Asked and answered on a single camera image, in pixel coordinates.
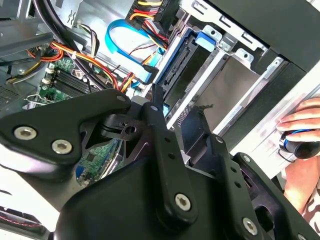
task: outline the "silver screw head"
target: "silver screw head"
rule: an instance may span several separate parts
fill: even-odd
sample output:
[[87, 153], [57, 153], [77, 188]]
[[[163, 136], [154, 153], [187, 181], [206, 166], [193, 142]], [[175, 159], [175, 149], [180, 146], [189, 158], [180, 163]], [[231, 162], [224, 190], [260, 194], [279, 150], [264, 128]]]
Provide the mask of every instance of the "silver screw head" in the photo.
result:
[[175, 204], [181, 208], [183, 211], [189, 211], [191, 209], [191, 202], [189, 200], [189, 198], [182, 194], [182, 193], [178, 193], [177, 195], [175, 195]]
[[68, 154], [72, 151], [72, 144], [67, 140], [58, 139], [52, 143], [52, 150], [57, 154]]
[[251, 162], [250, 158], [247, 155], [243, 155], [243, 159], [248, 163]]
[[123, 96], [120, 96], [120, 95], [116, 96], [116, 98], [118, 100], [120, 100], [121, 102], [125, 102], [126, 101], [126, 99]]
[[158, 111], [158, 108], [157, 108], [156, 106], [151, 105], [151, 108], [152, 108], [154, 111]]
[[244, 228], [253, 236], [256, 236], [258, 234], [258, 229], [257, 229], [257, 226], [255, 225], [255, 223], [247, 218], [247, 217], [244, 217], [242, 219], [242, 223], [243, 223], [243, 226]]
[[20, 126], [13, 132], [14, 136], [20, 140], [32, 140], [37, 136], [37, 131], [29, 126]]
[[216, 139], [219, 143], [221, 143], [221, 144], [224, 143], [224, 141], [223, 141], [223, 140], [221, 139], [221, 137], [219, 137], [219, 136], [216, 136], [215, 139]]
[[299, 240], [307, 240], [304, 236], [302, 236], [301, 234], [298, 234], [298, 239]]

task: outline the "black wire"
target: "black wire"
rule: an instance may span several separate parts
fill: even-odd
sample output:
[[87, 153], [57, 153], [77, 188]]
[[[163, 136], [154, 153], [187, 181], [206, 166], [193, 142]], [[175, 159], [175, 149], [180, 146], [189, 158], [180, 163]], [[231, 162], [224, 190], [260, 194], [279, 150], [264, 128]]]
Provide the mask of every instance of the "black wire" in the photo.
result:
[[286, 160], [287, 162], [289, 162], [289, 163], [294, 163], [295, 161], [290, 161], [289, 159], [287, 159], [287, 158], [285, 158], [281, 153], [280, 153], [280, 149], [278, 149], [278, 154], [279, 154], [279, 156], [281, 157], [281, 158], [283, 158], [284, 160]]
[[28, 58], [24, 58], [24, 59], [18, 59], [18, 60], [12, 60], [12, 61], [4, 61], [4, 62], [0, 62], [0, 67], [4, 67], [4, 66], [13, 66], [13, 65], [18, 65], [18, 64], [25, 64], [28, 62], [32, 62], [35, 59], [33, 57], [28, 57]]
[[12, 72], [12, 66], [10, 65], [8, 66], [8, 71], [6, 71], [6, 74], [11, 75], [11, 72]]
[[146, 28], [144, 29], [146, 33], [149, 34], [156, 42], [160, 42], [164, 47], [168, 47], [168, 44], [163, 39], [155, 35], [150, 28], [148, 28], [146, 25], [143, 26]]
[[[55, 37], [65, 46], [75, 51], [79, 51], [74, 40], [70, 37], [71, 34], [67, 28], [63, 25], [58, 18], [49, 0], [33, 0], [34, 6], [49, 30], [55, 35]], [[88, 80], [90, 80], [97, 89], [103, 90], [107, 86], [92, 72], [89, 64], [80, 60], [73, 59], [74, 64], [84, 73]]]

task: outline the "metal bracket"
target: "metal bracket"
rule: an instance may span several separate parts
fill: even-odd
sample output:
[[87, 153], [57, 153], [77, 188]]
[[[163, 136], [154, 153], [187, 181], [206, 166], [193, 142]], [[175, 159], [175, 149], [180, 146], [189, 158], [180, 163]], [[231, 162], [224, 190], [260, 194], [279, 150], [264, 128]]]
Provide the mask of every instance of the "metal bracket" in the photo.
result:
[[203, 28], [202, 32], [208, 35], [210, 38], [212, 38], [216, 42], [220, 42], [222, 39], [222, 34], [210, 25], [206, 25]]
[[[240, 167], [231, 160], [223, 139], [211, 134], [199, 107], [190, 111], [182, 122], [181, 131], [184, 149], [191, 157], [190, 165], [213, 175], [220, 184], [221, 202], [228, 205], [223, 215], [225, 232], [230, 234], [231, 239], [262, 240], [263, 231], [252, 208]], [[248, 222], [254, 226], [252, 229], [247, 228]]]
[[205, 23], [214, 23], [227, 33], [230, 33], [244, 45], [255, 51], [257, 48], [266, 51], [267, 48], [241, 27], [230, 21], [226, 16], [214, 9], [204, 0], [182, 0], [180, 6], [187, 13]]
[[[106, 96], [113, 101], [105, 101]], [[125, 94], [107, 89], [6, 116], [0, 119], [0, 147], [6, 156], [0, 159], [0, 165], [45, 179], [63, 179], [82, 156], [80, 133], [90, 136], [94, 130], [81, 125], [125, 113], [130, 106]], [[58, 144], [61, 151], [53, 147], [57, 140], [66, 143]], [[61, 154], [70, 145], [71, 152]]]
[[68, 28], [72, 28], [82, 2], [83, 0], [52, 0], [52, 5], [63, 24]]
[[232, 160], [239, 164], [247, 180], [252, 183], [249, 184], [248, 191], [253, 208], [264, 206], [272, 215], [275, 239], [319, 238], [251, 157], [237, 153]]

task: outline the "wire bundle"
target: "wire bundle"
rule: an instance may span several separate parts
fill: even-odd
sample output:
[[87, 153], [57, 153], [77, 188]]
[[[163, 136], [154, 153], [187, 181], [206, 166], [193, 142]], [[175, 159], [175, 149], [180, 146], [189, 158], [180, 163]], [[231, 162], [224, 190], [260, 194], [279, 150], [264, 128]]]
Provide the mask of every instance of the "wire bundle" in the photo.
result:
[[[143, 62], [142, 62], [142, 64], [148, 64], [151, 60], [152, 60], [152, 58], [153, 58], [153, 56], [156, 54], [156, 51], [153, 53], [153, 54], [151, 54], [150, 56], [148, 56]], [[126, 90], [127, 90], [127, 88], [131, 85], [131, 83], [132, 83], [132, 81], [133, 81], [133, 79], [136, 77], [136, 75], [135, 74], [133, 74], [132, 72], [130, 72], [127, 76], [126, 76], [126, 78], [123, 80], [123, 83], [121, 84], [121, 86], [120, 86], [120, 89], [121, 89], [121, 92], [122, 93], [124, 93]]]
[[[33, 0], [33, 3], [45, 25], [50, 29], [60, 43], [72, 51], [72, 53], [68, 52], [69, 57], [72, 58], [73, 52], [79, 52], [79, 49], [72, 39], [72, 35], [69, 33], [69, 30], [57, 16], [50, 0]], [[88, 84], [91, 82], [99, 90], [107, 88], [107, 86], [94, 74], [86, 61], [77, 58], [73, 61], [89, 80]]]
[[167, 50], [168, 39], [165, 36], [157, 33], [156, 29], [148, 21], [144, 21], [142, 29], [147, 33], [151, 41], [156, 44], [159, 48]]
[[76, 58], [80, 58], [88, 63], [91, 63], [93, 64], [94, 66], [96, 66], [97, 68], [101, 69], [108, 77], [109, 79], [112, 81], [113, 83], [113, 87], [117, 90], [119, 90], [119, 85], [118, 85], [118, 82], [116, 80], [116, 78], [112, 75], [112, 73], [110, 72], [110, 70], [104, 66], [101, 62], [95, 60], [94, 58], [90, 57], [90, 56], [87, 56], [81, 52], [76, 52], [76, 51], [73, 51], [72, 49], [66, 47], [66, 46], [63, 46], [57, 42], [53, 42], [52, 45], [68, 54], [71, 55], [71, 58], [72, 59], [76, 59]]
[[147, 2], [147, 1], [138, 1], [138, 9], [133, 10], [134, 14], [130, 16], [130, 20], [135, 17], [142, 17], [145, 19], [153, 20], [159, 11], [159, 8], [162, 4], [162, 1], [158, 2]]
[[97, 56], [97, 53], [98, 53], [98, 50], [100, 47], [100, 41], [98, 39], [97, 33], [85, 24], [81, 23], [78, 26], [81, 29], [83, 29], [85, 32], [90, 34], [90, 36], [91, 36], [91, 55], [90, 55], [90, 57], [92, 57], [94, 59]]
[[166, 50], [168, 48], [168, 39], [165, 36], [157, 33], [153, 25], [147, 20], [154, 20], [155, 15], [158, 13], [162, 1], [158, 2], [147, 2], [138, 1], [138, 9], [133, 10], [133, 14], [130, 16], [130, 20], [140, 17], [145, 19], [142, 29], [147, 33], [148, 37], [156, 44], [159, 48]]
[[[55, 61], [58, 61], [64, 57], [64, 52], [62, 50], [56, 48], [52, 44], [50, 44], [50, 46], [52, 49], [49, 50], [49, 52], [47, 53], [47, 56], [40, 56], [39, 51], [36, 54], [34, 54], [33, 53], [34, 50], [26, 50], [29, 53], [29, 55], [32, 57], [32, 59], [36, 60], [37, 58], [39, 58], [39, 62], [37, 62], [35, 65], [33, 65], [25, 73], [14, 76], [12, 78], [9, 78], [7, 80], [7, 83], [8, 84], [17, 84], [17, 83], [21, 83], [25, 80], [28, 80], [29, 78], [31, 78], [34, 75], [36, 75], [37, 73], [39, 73], [41, 71], [41, 69], [43, 69], [46, 66], [46, 62], [55, 62]], [[53, 49], [57, 50], [57, 54], [54, 56], [50, 56], [53, 52]]]

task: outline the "power supply cable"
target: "power supply cable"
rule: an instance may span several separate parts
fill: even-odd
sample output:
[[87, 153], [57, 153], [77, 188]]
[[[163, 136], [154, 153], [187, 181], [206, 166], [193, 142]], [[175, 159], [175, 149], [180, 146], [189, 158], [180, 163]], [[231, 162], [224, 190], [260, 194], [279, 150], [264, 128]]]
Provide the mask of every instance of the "power supply cable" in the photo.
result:
[[[79, 51], [74, 40], [70, 37], [66, 26], [63, 25], [55, 10], [53, 9], [50, 0], [33, 0], [34, 6], [38, 11], [38, 14], [49, 30], [63, 45], [71, 48], [74, 51]], [[107, 86], [93, 73], [88, 63], [80, 59], [74, 59], [74, 64], [84, 73], [86, 78], [90, 80], [94, 86], [103, 90]]]

